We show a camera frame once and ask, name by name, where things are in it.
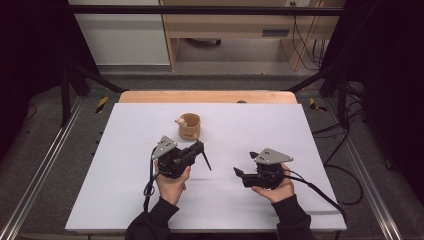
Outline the light wooden desk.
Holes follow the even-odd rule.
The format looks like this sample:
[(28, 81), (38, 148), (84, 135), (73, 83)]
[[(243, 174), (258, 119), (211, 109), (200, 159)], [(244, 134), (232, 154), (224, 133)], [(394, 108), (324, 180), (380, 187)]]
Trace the light wooden desk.
[[(346, 0), (158, 0), (162, 6), (249, 6), (249, 7), (342, 7)], [(312, 51), (314, 40), (329, 40), (336, 16), (259, 16), (259, 15), (164, 15), (168, 50), (176, 59), (176, 42), (196, 39), (277, 39), (290, 67), (296, 70)], [(287, 37), (263, 37), (264, 29), (289, 29)]]

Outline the person's right hand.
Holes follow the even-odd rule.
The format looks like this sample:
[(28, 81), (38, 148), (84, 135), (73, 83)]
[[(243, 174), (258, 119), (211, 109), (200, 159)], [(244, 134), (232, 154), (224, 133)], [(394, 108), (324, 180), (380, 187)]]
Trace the person's right hand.
[(287, 178), (285, 178), (280, 185), (273, 190), (264, 189), (258, 186), (253, 186), (252, 190), (258, 195), (269, 200), (271, 203), (277, 203), (295, 195), (294, 184)]

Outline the person's left hand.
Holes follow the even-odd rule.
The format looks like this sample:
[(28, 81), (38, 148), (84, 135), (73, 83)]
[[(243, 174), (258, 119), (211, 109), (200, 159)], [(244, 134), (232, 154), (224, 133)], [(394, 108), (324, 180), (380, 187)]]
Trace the person's left hand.
[(176, 206), (182, 193), (186, 190), (186, 181), (189, 179), (191, 167), (187, 166), (182, 175), (178, 178), (168, 178), (163, 174), (158, 174), (155, 181), (162, 199)]

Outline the dark green pencil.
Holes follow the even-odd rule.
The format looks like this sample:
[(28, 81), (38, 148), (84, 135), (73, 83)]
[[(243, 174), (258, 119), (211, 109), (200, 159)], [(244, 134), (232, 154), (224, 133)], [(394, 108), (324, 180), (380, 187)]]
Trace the dark green pencil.
[(209, 169), (210, 171), (212, 171), (211, 165), (210, 165), (210, 163), (209, 163), (209, 160), (208, 160), (208, 158), (207, 158), (207, 155), (206, 155), (205, 151), (203, 150), (203, 151), (201, 152), (201, 154), (202, 154), (202, 156), (203, 156), (203, 158), (204, 158), (204, 160), (205, 160), (205, 162), (206, 162), (206, 164), (207, 164), (208, 169)]

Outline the grey office chair base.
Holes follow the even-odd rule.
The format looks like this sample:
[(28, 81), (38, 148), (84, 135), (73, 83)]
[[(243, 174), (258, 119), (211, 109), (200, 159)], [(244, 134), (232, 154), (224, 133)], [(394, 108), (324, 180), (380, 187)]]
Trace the grey office chair base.
[(196, 39), (196, 38), (185, 38), (186, 43), (193, 46), (211, 47), (219, 46), (222, 43), (221, 39)]

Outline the yellow black floor tape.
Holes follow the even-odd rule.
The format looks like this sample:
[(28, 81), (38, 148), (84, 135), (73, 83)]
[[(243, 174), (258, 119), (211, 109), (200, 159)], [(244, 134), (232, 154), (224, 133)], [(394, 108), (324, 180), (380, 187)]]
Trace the yellow black floor tape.
[(98, 103), (98, 106), (96, 108), (95, 113), (101, 113), (103, 111), (103, 109), (104, 109), (104, 107), (106, 105), (107, 100), (108, 100), (108, 97), (107, 96), (104, 96), (104, 97), (102, 97), (99, 100), (99, 103)]
[(327, 112), (327, 108), (317, 106), (316, 103), (315, 103), (315, 100), (313, 98), (309, 98), (309, 106), (310, 106), (310, 109), (312, 109), (312, 110), (317, 110), (317, 111), (320, 111), (320, 112)]

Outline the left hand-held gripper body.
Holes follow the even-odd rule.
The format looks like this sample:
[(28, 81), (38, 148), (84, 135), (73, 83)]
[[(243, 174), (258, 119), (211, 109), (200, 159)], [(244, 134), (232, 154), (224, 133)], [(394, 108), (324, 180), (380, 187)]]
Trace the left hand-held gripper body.
[(157, 161), (159, 173), (176, 179), (195, 163), (195, 150), (193, 146), (179, 149), (174, 140), (163, 136), (154, 148), (151, 159)]

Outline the black metal frame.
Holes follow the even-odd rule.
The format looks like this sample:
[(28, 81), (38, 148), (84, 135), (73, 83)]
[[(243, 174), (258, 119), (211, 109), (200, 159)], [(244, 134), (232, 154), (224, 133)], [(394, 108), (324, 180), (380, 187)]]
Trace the black metal frame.
[[(55, 10), (68, 14), (148, 14), (148, 15), (259, 15), (259, 16), (343, 16), (351, 11), (340, 7), (249, 7), (249, 6), (154, 6), (154, 5), (66, 5)], [(75, 71), (115, 93), (123, 93), (118, 87), (99, 74), (79, 65), (63, 42), (56, 41), (58, 53), (65, 69)]]

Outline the white cabinet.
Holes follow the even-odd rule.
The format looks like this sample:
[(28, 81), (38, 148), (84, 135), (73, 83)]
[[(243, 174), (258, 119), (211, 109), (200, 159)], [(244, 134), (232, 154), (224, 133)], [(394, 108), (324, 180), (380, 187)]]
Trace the white cabinet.
[(76, 14), (75, 17), (97, 65), (170, 64), (159, 14)]

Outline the dark curtain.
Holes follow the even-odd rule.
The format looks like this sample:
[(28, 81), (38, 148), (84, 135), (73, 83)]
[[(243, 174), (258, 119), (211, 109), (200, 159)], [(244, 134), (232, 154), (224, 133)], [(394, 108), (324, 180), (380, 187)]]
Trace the dark curtain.
[(0, 0), (0, 160), (10, 149), (29, 100), (60, 84), (64, 68), (47, 35), (64, 43), (72, 59), (98, 71), (75, 16), (55, 11), (69, 0)]
[(344, 74), (365, 88), (365, 109), (389, 159), (424, 198), (424, 0), (346, 0), (355, 16), (339, 19), (324, 58), (343, 57)]

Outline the aluminium floor rail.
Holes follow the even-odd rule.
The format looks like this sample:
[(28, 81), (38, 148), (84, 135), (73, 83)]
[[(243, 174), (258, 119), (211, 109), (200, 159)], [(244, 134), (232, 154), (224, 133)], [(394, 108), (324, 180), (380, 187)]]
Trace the aluminium floor rail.
[(392, 218), (377, 185), (372, 179), (369, 171), (366, 169), (352, 139), (349, 136), (350, 124), (356, 119), (362, 118), (363, 111), (361, 109), (355, 111), (348, 109), (346, 112), (342, 113), (341, 117), (339, 117), (336, 113), (337, 107), (335, 104), (330, 100), (325, 100), (325, 103), (327, 104), (328, 111), (332, 118), (337, 123), (344, 123), (347, 126), (346, 130), (344, 130), (343, 127), (340, 127), (339, 129), (339, 132), (344, 135), (341, 146), (346, 152), (347, 159), (349, 160), (354, 172), (354, 177), (362, 187), (363, 196), (367, 199), (384, 238), (386, 240), (403, 240), (398, 226)]
[(34, 174), (31, 182), (21, 197), (13, 214), (8, 219), (6, 224), (0, 231), (0, 240), (14, 240), (26, 219), (29, 211), (31, 210), (35, 199), (37, 198), (52, 166), (54, 165), (72, 127), (78, 118), (81, 108), (85, 102), (84, 97), (76, 97), (75, 103), (71, 108), (69, 119), (65, 125), (60, 127), (53, 142), (49, 146), (43, 160), (41, 161), (36, 173)]

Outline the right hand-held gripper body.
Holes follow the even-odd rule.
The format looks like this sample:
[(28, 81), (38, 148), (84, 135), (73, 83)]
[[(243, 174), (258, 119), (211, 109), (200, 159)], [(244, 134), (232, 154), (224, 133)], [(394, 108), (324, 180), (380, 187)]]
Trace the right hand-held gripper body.
[(242, 179), (245, 187), (258, 186), (264, 189), (275, 189), (284, 179), (283, 162), (294, 160), (292, 156), (279, 151), (265, 148), (259, 156), (253, 159), (256, 164), (256, 174), (251, 179)]

